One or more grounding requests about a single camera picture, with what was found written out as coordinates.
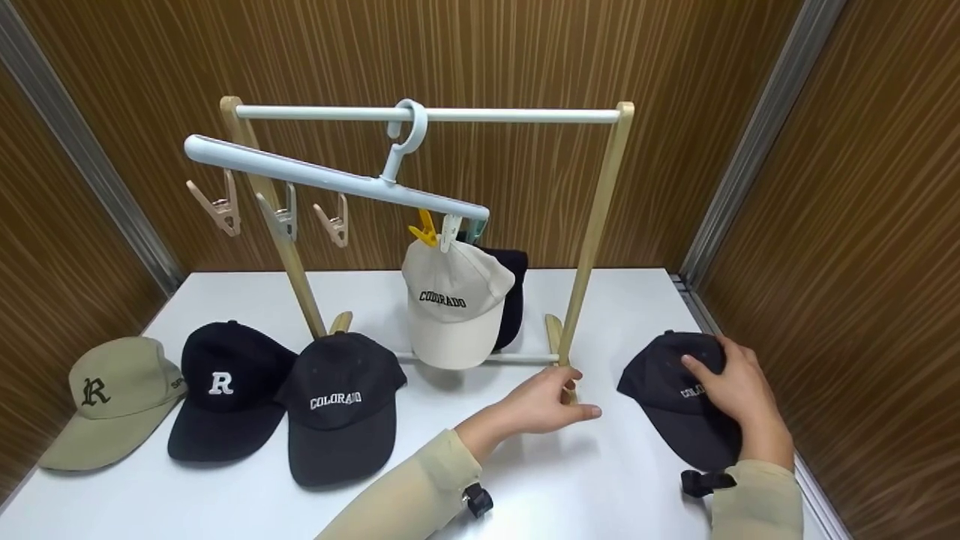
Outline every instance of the baseball cap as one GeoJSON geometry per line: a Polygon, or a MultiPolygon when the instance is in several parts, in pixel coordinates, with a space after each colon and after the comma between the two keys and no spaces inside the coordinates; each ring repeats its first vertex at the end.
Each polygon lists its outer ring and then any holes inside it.
{"type": "Polygon", "coordinates": [[[180,370],[149,337],[94,347],[68,377],[77,413],[37,463],[89,471],[123,459],[154,432],[186,391],[180,370]]]}
{"type": "Polygon", "coordinates": [[[167,454],[181,461],[232,461],[260,449],[283,418],[274,402],[297,355],[236,321],[196,329],[183,345],[187,385],[167,454]]]}
{"type": "Polygon", "coordinates": [[[403,260],[414,353],[444,369],[479,365],[500,334],[514,274],[480,248],[452,241],[443,253],[416,240],[403,260]]]}
{"type": "Polygon", "coordinates": [[[297,484],[328,486],[379,471],[394,452],[394,397],[406,383],[396,355],[366,335],[337,332],[308,345],[276,394],[290,414],[297,484]]]}
{"type": "Polygon", "coordinates": [[[631,360],[616,389],[636,400],[680,459],[702,471],[725,469],[740,454],[740,426],[710,402],[703,385],[681,363],[683,355],[718,375],[727,365],[723,347],[712,335],[668,331],[631,360]]]}
{"type": "Polygon", "coordinates": [[[514,286],[510,287],[507,296],[503,299],[503,316],[500,319],[500,332],[496,335],[493,351],[499,351],[516,339],[523,326],[523,278],[527,274],[529,261],[527,254],[519,250],[497,250],[480,248],[487,255],[496,258],[496,261],[510,270],[514,275],[514,286]]]}

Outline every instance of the beige baseball cap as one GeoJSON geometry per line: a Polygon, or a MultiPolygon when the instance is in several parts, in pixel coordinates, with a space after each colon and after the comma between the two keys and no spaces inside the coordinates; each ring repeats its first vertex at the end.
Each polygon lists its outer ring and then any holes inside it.
{"type": "Polygon", "coordinates": [[[186,392],[180,369],[148,337],[94,347],[73,365],[77,413],[38,465],[62,471],[105,467],[136,450],[186,392]]]}
{"type": "Polygon", "coordinates": [[[443,253],[416,240],[407,248],[402,273],[410,343],[417,357],[452,370],[483,363],[500,333],[513,272],[464,242],[450,242],[443,253]]]}

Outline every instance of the wood grain wall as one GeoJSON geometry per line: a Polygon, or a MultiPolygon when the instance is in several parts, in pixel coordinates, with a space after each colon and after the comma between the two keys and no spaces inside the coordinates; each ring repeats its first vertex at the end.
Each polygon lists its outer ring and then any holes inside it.
{"type": "Polygon", "coordinates": [[[960,4],[851,0],[702,289],[856,538],[960,526],[960,4]]]}
{"type": "Polygon", "coordinates": [[[163,294],[3,68],[0,118],[1,503],[76,411],[73,362],[163,294]]]}
{"type": "MultiPolygon", "coordinates": [[[[801,0],[14,0],[120,175],[185,272],[278,269],[249,193],[220,233],[183,187],[220,172],[183,139],[226,137],[222,95],[251,104],[613,108],[634,132],[601,266],[676,271],[801,0]]],[[[264,149],[378,174],[383,124],[256,121],[264,149]]],[[[485,243],[538,267],[576,265],[606,126],[430,127],[405,184],[489,206],[485,243]]],[[[416,211],[351,198],[351,246],[307,213],[308,269],[398,268],[416,211]]]]}

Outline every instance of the beige sleeve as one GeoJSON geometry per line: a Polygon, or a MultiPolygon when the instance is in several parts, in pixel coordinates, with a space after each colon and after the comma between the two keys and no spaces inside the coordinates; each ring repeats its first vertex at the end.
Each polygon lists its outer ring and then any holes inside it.
{"type": "Polygon", "coordinates": [[[460,513],[480,470],[460,437],[444,430],[358,495],[317,540],[423,540],[460,513]]]}
{"type": "Polygon", "coordinates": [[[745,459],[727,469],[736,486],[713,493],[711,540],[800,540],[804,504],[790,471],[745,459]]]}

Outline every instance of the hand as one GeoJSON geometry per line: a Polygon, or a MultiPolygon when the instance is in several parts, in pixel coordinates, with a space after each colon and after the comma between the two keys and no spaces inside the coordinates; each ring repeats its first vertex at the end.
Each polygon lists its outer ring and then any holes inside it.
{"type": "Polygon", "coordinates": [[[741,426],[779,419],[777,400],[760,371],[756,353],[723,335],[718,335],[717,341],[727,355],[727,366],[720,375],[714,374],[693,356],[681,358],[686,369],[707,390],[710,401],[741,426]]]}
{"type": "Polygon", "coordinates": [[[549,433],[570,424],[599,418],[597,405],[571,405],[567,390],[577,388],[584,374],[572,367],[548,367],[525,380],[495,406],[511,433],[549,433]]]}
{"type": "Polygon", "coordinates": [[[564,389],[576,389],[584,374],[572,367],[547,367],[507,397],[460,423],[455,431],[479,463],[504,439],[518,433],[549,433],[576,422],[599,418],[596,405],[571,405],[564,389]]]}
{"type": "Polygon", "coordinates": [[[793,437],[786,428],[770,384],[760,371],[756,353],[723,335],[717,336],[727,356],[716,375],[693,356],[681,361],[707,390],[707,397],[736,420],[743,432],[740,459],[767,461],[793,471],[793,437]]]}

